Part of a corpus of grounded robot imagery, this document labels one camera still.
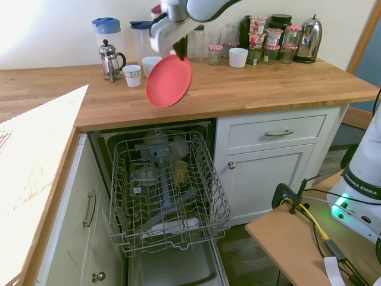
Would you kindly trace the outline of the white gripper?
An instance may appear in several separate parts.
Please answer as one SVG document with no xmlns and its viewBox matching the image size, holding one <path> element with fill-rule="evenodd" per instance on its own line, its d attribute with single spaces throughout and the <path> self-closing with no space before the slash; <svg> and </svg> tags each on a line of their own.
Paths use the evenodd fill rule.
<svg viewBox="0 0 381 286">
<path fill-rule="evenodd" d="M 151 48 L 155 52 L 169 51 L 172 46 L 180 60 L 184 60 L 188 54 L 187 35 L 200 25 L 193 20 L 185 20 L 175 23 L 171 20 L 160 20 L 151 27 Z"/>
</svg>

